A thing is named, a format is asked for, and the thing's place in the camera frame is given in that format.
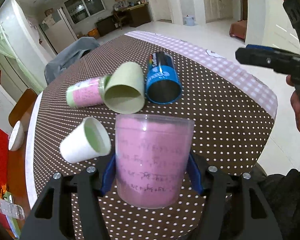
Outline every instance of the person's hand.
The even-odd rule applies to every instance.
[[[294,86],[294,84],[292,83],[291,81],[291,76],[288,75],[286,77],[286,82],[289,86]],[[293,92],[292,96],[291,96],[291,99],[290,99],[290,102],[291,102],[291,106],[293,108],[293,111],[295,113],[295,116],[296,116],[296,124],[297,124],[297,128],[298,128],[298,131],[300,132],[300,100],[299,100],[299,97],[296,93],[296,91]]]

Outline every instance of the polka dot tablecloth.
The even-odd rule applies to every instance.
[[[195,121],[192,150],[224,172],[249,172],[259,158],[274,119],[251,97],[223,77],[187,57],[130,36],[120,36],[85,55],[43,92],[34,140],[34,182],[39,195],[55,172],[79,173],[95,160],[67,163],[60,142],[87,116],[103,123],[114,147],[116,113],[105,105],[80,109],[66,104],[66,89],[88,78],[113,73],[122,63],[137,62],[144,75],[151,53],[172,55],[183,85],[182,97],[169,105],[146,102],[143,114],[190,118]],[[111,239],[176,239],[193,230],[200,219],[204,198],[192,190],[187,175],[179,199],[164,209],[148,210],[125,203],[115,183],[99,199]],[[76,239],[83,239],[77,195],[72,197]]]

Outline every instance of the pink checkered tablecloth border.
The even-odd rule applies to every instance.
[[[172,50],[223,77],[255,100],[275,120],[278,100],[275,93],[238,64],[216,53],[161,34],[133,31],[125,35]]]

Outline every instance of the pink paper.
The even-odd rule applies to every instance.
[[[119,196],[141,208],[162,208],[179,195],[191,147],[188,128],[121,119],[116,128],[116,174]]]
[[[100,77],[92,78],[75,85],[73,100],[77,107],[103,104],[99,93],[99,79]]]

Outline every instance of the gray jacket on chair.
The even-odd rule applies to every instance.
[[[79,60],[85,52],[91,51],[99,46],[100,44],[95,38],[82,37],[65,48],[46,65],[44,69],[44,76],[46,78],[47,84],[49,85],[65,69]]]

